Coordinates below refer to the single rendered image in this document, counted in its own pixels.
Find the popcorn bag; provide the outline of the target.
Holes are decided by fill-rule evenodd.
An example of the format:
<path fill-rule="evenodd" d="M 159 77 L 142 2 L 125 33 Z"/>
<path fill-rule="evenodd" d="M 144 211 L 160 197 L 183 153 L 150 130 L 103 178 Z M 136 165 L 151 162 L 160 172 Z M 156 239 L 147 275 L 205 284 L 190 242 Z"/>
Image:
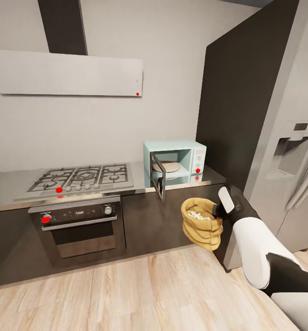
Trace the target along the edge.
<path fill-rule="evenodd" d="M 208 199 L 194 197 L 186 199 L 181 206 L 184 233 L 194 244 L 209 251 L 219 247 L 223 231 L 223 219 L 212 215 L 213 205 Z"/>

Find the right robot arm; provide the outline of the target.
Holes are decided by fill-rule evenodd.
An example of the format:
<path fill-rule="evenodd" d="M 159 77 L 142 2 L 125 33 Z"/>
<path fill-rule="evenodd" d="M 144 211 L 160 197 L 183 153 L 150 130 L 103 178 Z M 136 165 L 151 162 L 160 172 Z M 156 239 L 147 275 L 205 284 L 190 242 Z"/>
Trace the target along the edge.
<path fill-rule="evenodd" d="M 212 215 L 229 219 L 245 278 L 265 292 L 300 331 L 308 331 L 308 272 L 273 235 L 238 186 L 220 188 Z"/>

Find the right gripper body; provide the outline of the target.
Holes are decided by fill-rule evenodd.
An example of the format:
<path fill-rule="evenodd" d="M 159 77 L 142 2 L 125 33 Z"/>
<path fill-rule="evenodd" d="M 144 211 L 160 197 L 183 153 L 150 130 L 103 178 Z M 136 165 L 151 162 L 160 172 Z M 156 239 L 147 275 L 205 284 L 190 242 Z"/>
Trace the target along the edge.
<path fill-rule="evenodd" d="M 216 204 L 212 207 L 212 215 L 216 218 L 221 217 L 223 220 L 229 219 L 226 212 L 221 209 L 221 206 Z"/>

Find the microwave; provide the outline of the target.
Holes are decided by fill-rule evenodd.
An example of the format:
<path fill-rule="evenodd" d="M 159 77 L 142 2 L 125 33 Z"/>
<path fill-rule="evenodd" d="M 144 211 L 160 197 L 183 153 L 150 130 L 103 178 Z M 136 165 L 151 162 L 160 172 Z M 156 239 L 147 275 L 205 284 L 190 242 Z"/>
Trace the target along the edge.
<path fill-rule="evenodd" d="M 161 203 L 165 203 L 165 179 L 202 173 L 206 146 L 191 139 L 143 142 L 144 165 Z"/>

